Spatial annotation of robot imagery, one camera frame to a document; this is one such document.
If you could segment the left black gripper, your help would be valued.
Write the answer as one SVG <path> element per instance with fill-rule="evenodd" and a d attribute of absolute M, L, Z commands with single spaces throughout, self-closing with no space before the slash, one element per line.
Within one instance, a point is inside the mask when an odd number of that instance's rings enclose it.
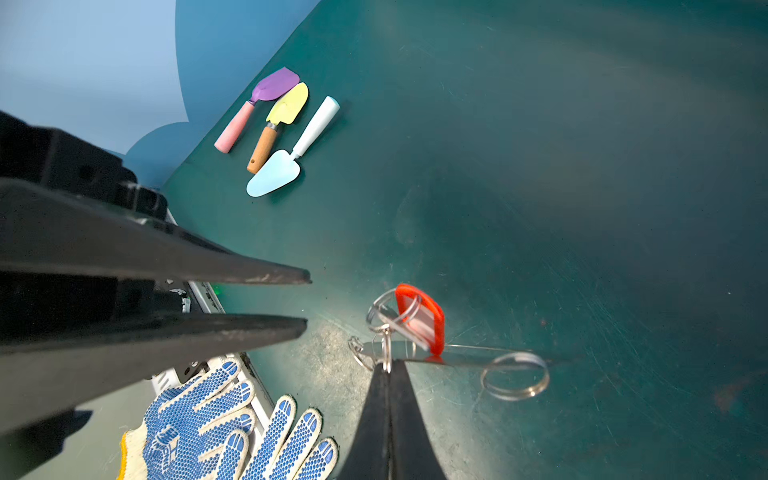
<path fill-rule="evenodd" d="M 2 116 L 1 345 L 186 314 L 157 309 L 151 280 L 310 283 L 305 269 L 236 254 L 170 223 L 165 198 L 134 179 L 97 147 Z M 139 214 L 113 207 L 127 198 L 138 200 Z"/>

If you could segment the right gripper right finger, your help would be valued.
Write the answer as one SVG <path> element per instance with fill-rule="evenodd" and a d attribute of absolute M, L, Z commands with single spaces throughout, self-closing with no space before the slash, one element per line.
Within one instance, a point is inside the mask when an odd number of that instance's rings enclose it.
<path fill-rule="evenodd" d="M 403 361 L 393 362 L 389 378 L 392 478 L 446 480 Z"/>

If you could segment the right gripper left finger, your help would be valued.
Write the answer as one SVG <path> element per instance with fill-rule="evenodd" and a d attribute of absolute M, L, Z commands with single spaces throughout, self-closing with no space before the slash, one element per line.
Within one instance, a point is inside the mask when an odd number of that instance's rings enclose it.
<path fill-rule="evenodd" d="M 387 480 L 390 468 L 389 374 L 382 365 L 373 371 L 354 440 L 338 478 Z"/>

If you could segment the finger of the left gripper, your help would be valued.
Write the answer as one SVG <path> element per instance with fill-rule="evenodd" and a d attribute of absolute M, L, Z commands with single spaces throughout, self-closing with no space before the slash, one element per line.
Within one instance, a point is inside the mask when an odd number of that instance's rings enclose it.
<path fill-rule="evenodd" d="M 12 432 L 174 366 L 299 338 L 304 318 L 156 314 L 1 345 L 1 429 Z"/>

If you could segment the grey metal keyring plate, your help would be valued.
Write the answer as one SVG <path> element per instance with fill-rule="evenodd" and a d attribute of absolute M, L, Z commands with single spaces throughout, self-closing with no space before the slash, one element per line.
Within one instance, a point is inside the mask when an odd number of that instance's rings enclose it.
<path fill-rule="evenodd" d="M 381 338 L 369 328 L 372 339 L 365 342 L 357 336 L 347 340 L 347 348 L 358 365 L 371 371 L 377 365 L 381 353 Z M 550 385 L 549 365 L 539 355 L 527 351 L 515 351 L 496 347 L 449 344 L 445 338 L 445 349 L 441 365 L 403 361 L 450 368 L 478 370 L 483 390 L 490 396 L 507 402 L 527 400 L 540 395 Z"/>

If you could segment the right blue dotted work glove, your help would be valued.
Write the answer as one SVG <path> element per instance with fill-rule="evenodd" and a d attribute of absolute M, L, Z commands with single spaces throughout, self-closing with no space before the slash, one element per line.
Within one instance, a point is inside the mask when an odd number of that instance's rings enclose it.
<path fill-rule="evenodd" d="M 281 396 L 273 409 L 264 435 L 245 464 L 241 479 L 326 480 L 339 458 L 331 437 L 321 439 L 324 419 L 308 408 L 298 413 L 290 395 Z"/>

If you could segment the blue dotted work glove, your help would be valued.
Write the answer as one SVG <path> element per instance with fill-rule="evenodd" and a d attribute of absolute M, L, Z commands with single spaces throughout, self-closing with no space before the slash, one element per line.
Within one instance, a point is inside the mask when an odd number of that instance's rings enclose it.
<path fill-rule="evenodd" d="M 256 421 L 242 363 L 221 365 L 161 392 L 120 443 L 120 479 L 238 479 Z"/>
<path fill-rule="evenodd" d="M 273 409 L 264 435 L 245 464 L 241 479 L 326 480 L 339 458 L 331 437 L 321 439 L 324 419 L 308 408 L 298 413 L 290 395 L 281 396 Z"/>

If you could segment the left blue dotted work glove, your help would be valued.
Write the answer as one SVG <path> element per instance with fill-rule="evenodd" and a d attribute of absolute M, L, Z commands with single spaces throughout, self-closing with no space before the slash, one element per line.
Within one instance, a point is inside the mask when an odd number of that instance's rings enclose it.
<path fill-rule="evenodd" d="M 238 479 L 256 421 L 242 363 L 221 365 L 161 392 L 120 443 L 120 479 Z"/>

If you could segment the green spatula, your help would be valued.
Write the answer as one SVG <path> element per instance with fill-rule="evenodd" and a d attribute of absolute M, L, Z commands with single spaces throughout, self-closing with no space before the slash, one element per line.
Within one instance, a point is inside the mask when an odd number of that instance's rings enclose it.
<path fill-rule="evenodd" d="M 267 116 L 267 124 L 254 148 L 247 165 L 247 171 L 256 174 L 267 162 L 281 125 L 290 125 L 299 115 L 309 97 L 309 88 L 304 82 L 298 83 L 280 97 Z"/>

